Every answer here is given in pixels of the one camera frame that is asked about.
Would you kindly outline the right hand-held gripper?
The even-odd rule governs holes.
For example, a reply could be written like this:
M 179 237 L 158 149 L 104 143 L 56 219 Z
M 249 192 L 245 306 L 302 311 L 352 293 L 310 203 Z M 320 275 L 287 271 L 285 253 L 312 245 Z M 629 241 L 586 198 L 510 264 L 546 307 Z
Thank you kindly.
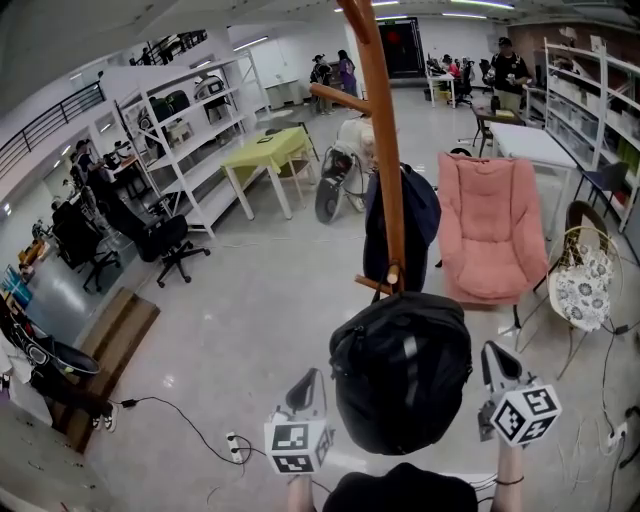
M 492 368 L 495 358 L 502 379 L 519 383 L 523 365 L 508 347 L 487 341 L 481 350 L 483 382 L 491 398 L 495 395 Z M 527 446 L 541 440 L 562 414 L 563 409 L 552 385 L 532 384 L 507 391 L 499 400 L 489 399 L 478 413 L 481 442 L 495 436 L 508 446 Z

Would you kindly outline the small dark table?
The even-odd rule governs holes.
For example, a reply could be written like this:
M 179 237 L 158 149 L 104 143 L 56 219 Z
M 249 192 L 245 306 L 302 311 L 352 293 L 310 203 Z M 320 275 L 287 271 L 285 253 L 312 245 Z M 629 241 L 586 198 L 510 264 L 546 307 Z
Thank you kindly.
M 471 110 L 474 113 L 477 124 L 477 131 L 473 138 L 472 146 L 475 146 L 478 137 L 481 137 L 481 142 L 478 150 L 479 157 L 482 156 L 487 142 L 493 139 L 492 132 L 490 131 L 491 123 L 502 123 L 519 126 L 526 125 L 525 121 L 517 113 L 514 113 L 509 109 L 492 110 L 489 106 L 473 104 L 471 106 Z

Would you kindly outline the dark brown chair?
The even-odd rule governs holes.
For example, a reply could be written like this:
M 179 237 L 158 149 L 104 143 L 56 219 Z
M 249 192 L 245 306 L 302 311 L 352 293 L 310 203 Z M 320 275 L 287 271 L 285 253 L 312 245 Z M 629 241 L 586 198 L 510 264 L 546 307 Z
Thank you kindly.
M 591 225 L 600 232 L 599 246 L 605 251 L 609 245 L 609 233 L 604 219 L 595 211 L 595 209 L 587 202 L 575 200 L 571 202 L 566 211 L 565 230 L 569 231 L 573 228 L 583 226 L 583 220 L 587 219 Z

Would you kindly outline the navy blue chair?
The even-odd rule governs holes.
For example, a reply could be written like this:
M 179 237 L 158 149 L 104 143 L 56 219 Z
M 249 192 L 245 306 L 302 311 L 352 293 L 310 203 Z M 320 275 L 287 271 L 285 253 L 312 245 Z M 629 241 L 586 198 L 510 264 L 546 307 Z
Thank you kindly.
M 609 163 L 597 171 L 582 171 L 578 188 L 574 195 L 577 198 L 582 185 L 587 182 L 591 186 L 588 200 L 594 208 L 601 198 L 605 204 L 604 216 L 613 210 L 612 200 L 616 192 L 620 192 L 625 184 L 629 166 L 624 161 Z

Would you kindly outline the floral seat cushion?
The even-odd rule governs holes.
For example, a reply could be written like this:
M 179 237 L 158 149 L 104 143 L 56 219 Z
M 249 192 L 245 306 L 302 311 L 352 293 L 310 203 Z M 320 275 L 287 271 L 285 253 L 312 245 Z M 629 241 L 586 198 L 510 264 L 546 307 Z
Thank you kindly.
M 549 276 L 552 303 L 573 327 L 598 330 L 610 316 L 613 274 L 613 261 L 605 251 L 578 244 L 569 252 L 569 264 Z

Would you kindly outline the black metal railing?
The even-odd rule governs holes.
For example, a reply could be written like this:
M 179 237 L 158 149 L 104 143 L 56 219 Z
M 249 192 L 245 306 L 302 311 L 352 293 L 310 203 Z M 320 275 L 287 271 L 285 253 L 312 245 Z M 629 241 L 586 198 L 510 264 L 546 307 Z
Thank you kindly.
M 54 104 L 0 147 L 0 169 L 15 165 L 47 137 L 105 100 L 96 81 Z

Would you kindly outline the grey oval device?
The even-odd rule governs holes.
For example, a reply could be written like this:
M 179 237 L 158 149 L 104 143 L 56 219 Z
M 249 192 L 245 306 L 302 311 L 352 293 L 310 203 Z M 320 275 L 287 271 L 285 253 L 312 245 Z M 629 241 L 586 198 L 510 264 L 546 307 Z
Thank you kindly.
M 334 147 L 324 157 L 320 181 L 316 190 L 315 213 L 322 224 L 333 222 L 344 196 L 344 182 L 353 166 L 352 158 Z

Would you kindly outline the person's left forearm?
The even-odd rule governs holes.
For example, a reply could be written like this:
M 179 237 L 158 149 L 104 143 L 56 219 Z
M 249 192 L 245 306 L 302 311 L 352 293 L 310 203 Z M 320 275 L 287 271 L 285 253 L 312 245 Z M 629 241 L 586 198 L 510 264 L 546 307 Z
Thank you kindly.
M 296 475 L 287 484 L 287 512 L 316 512 L 309 475 Z

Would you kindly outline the white table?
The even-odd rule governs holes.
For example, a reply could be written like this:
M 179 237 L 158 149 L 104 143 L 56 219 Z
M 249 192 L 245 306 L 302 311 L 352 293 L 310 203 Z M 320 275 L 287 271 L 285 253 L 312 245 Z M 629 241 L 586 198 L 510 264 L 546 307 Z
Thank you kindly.
M 578 166 L 569 153 L 546 131 L 529 126 L 492 123 L 494 155 L 528 160 L 535 168 L 550 169 L 558 178 L 561 188 L 547 223 L 546 238 L 551 241 L 556 232 L 561 207 L 568 198 L 570 179 Z

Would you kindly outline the black office chair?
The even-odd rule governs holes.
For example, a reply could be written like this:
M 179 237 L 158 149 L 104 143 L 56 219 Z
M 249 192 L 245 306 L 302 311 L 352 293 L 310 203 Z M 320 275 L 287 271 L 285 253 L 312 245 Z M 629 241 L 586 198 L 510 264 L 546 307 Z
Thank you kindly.
M 97 293 L 102 292 L 101 276 L 108 267 L 120 268 L 119 253 L 107 248 L 100 229 L 75 204 L 54 201 L 52 234 L 59 256 L 74 271 L 80 273 L 90 267 L 82 288 L 90 291 L 90 283 Z
M 199 254 L 211 255 L 209 248 L 196 248 L 187 239 L 189 228 L 183 215 L 153 215 L 145 222 L 118 197 L 100 200 L 99 207 L 109 226 L 133 243 L 143 262 L 162 262 L 162 271 L 156 278 L 160 288 L 165 287 L 165 278 L 173 268 L 178 270 L 185 283 L 190 283 L 192 278 L 187 274 L 183 261 Z

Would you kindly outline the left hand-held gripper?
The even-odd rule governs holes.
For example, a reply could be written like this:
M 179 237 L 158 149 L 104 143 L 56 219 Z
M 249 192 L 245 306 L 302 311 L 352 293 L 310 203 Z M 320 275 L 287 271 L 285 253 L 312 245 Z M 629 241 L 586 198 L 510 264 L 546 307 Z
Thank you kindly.
M 293 413 L 311 407 L 312 419 L 297 419 L 274 412 L 264 424 L 265 454 L 279 475 L 312 475 L 323 466 L 334 444 L 334 429 L 327 420 L 327 393 L 322 371 L 312 368 L 286 393 Z

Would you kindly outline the white desk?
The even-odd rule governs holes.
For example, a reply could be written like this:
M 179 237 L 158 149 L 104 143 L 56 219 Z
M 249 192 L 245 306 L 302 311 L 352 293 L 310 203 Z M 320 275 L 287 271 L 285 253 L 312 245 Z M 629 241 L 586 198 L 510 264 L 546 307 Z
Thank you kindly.
M 449 87 L 447 104 L 453 109 L 456 108 L 455 78 L 450 73 L 440 75 L 427 74 L 428 87 L 430 91 L 430 101 L 433 108 L 436 107 L 436 91 L 442 84 Z

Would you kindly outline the black backpack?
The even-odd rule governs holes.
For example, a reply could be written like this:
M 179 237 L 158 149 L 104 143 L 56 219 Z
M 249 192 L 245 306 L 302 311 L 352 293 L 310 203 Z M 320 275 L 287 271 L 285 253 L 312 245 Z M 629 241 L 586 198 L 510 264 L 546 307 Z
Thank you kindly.
M 460 304 L 373 285 L 369 306 L 330 337 L 329 364 L 345 428 L 361 449 L 406 455 L 437 443 L 473 371 Z

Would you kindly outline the dark blue hanging jacket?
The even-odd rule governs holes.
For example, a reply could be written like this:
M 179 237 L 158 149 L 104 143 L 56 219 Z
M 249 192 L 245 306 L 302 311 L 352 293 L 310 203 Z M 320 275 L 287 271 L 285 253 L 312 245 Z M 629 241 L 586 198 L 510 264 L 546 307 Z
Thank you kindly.
M 404 208 L 405 288 L 421 292 L 428 263 L 428 249 L 436 238 L 441 207 L 431 184 L 409 164 L 401 164 Z M 386 276 L 389 264 L 382 191 L 379 176 L 374 173 L 365 196 L 364 276 L 379 281 Z

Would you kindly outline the wooden coat rack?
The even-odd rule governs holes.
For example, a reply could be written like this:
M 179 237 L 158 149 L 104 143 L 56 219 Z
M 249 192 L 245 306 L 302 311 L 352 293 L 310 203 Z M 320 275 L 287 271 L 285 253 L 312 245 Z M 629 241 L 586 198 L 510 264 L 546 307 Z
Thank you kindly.
M 378 282 L 364 276 L 355 281 L 388 295 L 405 289 L 405 223 L 402 178 L 391 89 L 382 41 L 369 0 L 337 0 L 357 41 L 361 69 L 367 90 L 365 100 L 328 86 L 313 84 L 310 92 L 371 117 L 378 160 L 389 268 Z

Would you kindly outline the person's right forearm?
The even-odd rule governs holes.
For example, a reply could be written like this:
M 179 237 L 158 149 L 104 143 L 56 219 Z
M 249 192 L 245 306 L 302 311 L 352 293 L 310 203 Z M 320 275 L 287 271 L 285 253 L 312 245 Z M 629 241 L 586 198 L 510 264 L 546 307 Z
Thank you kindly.
M 511 480 L 520 476 L 524 476 L 522 447 L 511 447 L 503 440 L 500 440 L 497 477 Z M 522 512 L 523 481 L 513 486 L 495 484 L 491 512 Z

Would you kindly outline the white shelving unit with bins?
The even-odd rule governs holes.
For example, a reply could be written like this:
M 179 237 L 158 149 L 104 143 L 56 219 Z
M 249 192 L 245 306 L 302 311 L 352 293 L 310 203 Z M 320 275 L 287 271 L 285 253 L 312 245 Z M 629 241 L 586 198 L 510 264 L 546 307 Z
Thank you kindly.
M 615 190 L 594 191 L 624 232 L 640 199 L 640 62 L 611 55 L 597 40 L 590 49 L 544 42 L 546 63 L 545 129 L 578 164 L 582 181 L 607 164 L 624 162 Z

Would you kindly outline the table with green cloth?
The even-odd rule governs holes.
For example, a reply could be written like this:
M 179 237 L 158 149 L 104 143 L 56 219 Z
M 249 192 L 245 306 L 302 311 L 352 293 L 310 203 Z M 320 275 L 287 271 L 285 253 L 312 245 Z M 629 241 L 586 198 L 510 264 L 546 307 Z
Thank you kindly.
M 263 172 L 267 172 L 269 176 L 285 218 L 291 220 L 293 214 L 281 182 L 282 171 L 290 171 L 289 178 L 293 180 L 302 206 L 305 206 L 299 174 L 305 173 L 309 184 L 315 186 L 318 181 L 315 162 L 309 136 L 302 127 L 294 127 L 270 135 L 257 135 L 234 150 L 221 167 L 249 220 L 253 220 L 255 215 L 246 197 L 245 188 Z

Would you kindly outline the white shelving unit with bags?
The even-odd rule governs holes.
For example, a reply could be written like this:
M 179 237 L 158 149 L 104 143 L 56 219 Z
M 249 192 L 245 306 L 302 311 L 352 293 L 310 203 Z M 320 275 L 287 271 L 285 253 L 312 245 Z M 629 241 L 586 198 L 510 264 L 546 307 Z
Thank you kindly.
M 247 141 L 258 113 L 269 110 L 247 50 L 185 70 L 147 72 L 113 102 L 165 211 L 184 215 L 190 230 L 207 235 L 238 199 L 239 181 L 222 162 Z

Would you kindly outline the wooden step platform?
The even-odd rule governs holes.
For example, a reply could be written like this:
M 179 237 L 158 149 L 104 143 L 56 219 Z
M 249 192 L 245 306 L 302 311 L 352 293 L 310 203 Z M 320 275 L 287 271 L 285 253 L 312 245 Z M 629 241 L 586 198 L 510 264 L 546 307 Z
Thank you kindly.
M 108 398 L 143 338 L 160 314 L 157 305 L 120 288 L 85 337 L 81 350 L 99 365 L 95 376 L 74 376 L 68 380 L 83 391 Z M 69 446 L 83 453 L 93 433 L 89 415 L 69 406 L 52 406 L 53 425 L 66 435 Z

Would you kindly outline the person's black top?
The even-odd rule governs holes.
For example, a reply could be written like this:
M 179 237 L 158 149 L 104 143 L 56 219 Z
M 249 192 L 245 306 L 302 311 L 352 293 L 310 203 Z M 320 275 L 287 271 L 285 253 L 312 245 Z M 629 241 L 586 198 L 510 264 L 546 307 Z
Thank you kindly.
M 466 481 L 401 463 L 382 476 L 345 475 L 322 512 L 478 512 Z

